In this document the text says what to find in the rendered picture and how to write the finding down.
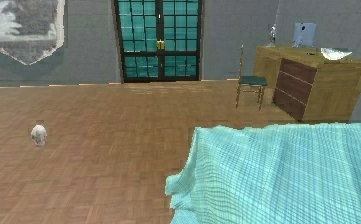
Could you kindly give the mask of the wooden chair green seat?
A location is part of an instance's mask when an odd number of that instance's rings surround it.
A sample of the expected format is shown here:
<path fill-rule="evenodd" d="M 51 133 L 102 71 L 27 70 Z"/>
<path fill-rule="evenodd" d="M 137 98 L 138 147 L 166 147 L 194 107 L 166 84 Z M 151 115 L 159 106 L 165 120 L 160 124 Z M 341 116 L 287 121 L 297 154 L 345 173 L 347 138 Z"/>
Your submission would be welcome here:
<path fill-rule="evenodd" d="M 243 53 L 244 46 L 240 47 L 239 57 L 239 71 L 238 71 L 238 85 L 236 88 L 236 102 L 235 107 L 239 106 L 240 95 L 243 92 L 242 86 L 249 86 L 253 89 L 247 89 L 246 93 L 255 93 L 257 95 L 258 110 L 261 110 L 265 88 L 268 86 L 268 82 L 265 77 L 260 76 L 243 76 Z"/>

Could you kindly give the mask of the black glazed double door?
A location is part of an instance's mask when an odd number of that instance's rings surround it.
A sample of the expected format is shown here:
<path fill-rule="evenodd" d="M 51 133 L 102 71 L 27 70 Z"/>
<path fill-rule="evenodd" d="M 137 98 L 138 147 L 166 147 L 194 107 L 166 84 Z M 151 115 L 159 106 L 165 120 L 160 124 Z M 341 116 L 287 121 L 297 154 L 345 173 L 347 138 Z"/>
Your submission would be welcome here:
<path fill-rule="evenodd" d="M 202 0 L 113 1 L 124 82 L 199 79 Z"/>

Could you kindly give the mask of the bed with turquoise cover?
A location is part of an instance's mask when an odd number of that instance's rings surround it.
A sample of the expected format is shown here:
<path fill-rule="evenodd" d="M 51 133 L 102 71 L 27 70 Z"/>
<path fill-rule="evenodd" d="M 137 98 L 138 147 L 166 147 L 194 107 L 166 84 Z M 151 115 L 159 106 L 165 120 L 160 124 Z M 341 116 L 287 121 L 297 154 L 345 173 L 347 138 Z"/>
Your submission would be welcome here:
<path fill-rule="evenodd" d="M 170 224 L 361 224 L 361 122 L 195 129 Z"/>

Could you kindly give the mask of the silver statuette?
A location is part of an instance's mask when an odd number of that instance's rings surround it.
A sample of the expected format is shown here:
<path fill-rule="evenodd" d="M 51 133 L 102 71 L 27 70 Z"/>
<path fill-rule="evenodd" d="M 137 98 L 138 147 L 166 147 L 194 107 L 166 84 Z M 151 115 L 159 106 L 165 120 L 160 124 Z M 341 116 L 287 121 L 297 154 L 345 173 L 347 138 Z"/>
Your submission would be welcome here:
<path fill-rule="evenodd" d="M 276 24 L 273 24 L 270 27 L 269 30 L 269 43 L 267 44 L 267 47 L 275 47 L 275 42 L 276 42 Z"/>

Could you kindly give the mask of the white round object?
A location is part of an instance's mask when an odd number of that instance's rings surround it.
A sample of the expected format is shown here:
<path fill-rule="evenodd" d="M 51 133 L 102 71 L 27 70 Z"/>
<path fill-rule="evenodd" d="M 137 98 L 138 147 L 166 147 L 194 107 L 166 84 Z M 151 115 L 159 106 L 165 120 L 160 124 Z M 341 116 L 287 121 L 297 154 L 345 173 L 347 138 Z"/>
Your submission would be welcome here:
<path fill-rule="evenodd" d="M 31 131 L 31 139 L 38 147 L 46 145 L 47 131 L 43 125 L 35 125 Z"/>

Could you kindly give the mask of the wooden desk brown drawers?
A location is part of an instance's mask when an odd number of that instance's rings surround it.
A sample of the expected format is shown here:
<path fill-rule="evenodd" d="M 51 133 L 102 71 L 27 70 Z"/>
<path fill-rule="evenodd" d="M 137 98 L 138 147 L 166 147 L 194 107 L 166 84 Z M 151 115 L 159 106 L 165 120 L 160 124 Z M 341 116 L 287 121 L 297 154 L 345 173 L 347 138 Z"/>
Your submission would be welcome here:
<path fill-rule="evenodd" d="M 361 93 L 361 60 L 328 60 L 310 48 L 258 46 L 253 74 L 273 91 L 272 103 L 306 123 L 347 122 Z"/>

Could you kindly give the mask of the pale blue computer monitor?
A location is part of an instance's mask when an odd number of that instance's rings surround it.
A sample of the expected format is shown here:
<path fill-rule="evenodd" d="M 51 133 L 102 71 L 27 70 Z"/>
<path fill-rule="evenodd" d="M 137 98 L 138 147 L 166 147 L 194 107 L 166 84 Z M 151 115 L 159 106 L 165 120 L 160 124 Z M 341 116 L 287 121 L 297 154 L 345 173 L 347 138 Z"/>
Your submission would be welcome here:
<path fill-rule="evenodd" d="M 294 26 L 293 47 L 312 47 L 315 41 L 314 23 L 296 23 Z"/>

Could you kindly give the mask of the grey wall tapestry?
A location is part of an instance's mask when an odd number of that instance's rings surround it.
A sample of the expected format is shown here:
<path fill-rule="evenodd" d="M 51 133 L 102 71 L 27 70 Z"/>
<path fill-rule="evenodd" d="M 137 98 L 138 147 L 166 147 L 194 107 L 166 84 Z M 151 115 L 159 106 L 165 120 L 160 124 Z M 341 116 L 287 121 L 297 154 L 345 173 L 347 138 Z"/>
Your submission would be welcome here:
<path fill-rule="evenodd" d="M 64 43 L 66 0 L 0 0 L 0 53 L 23 65 L 51 56 Z"/>

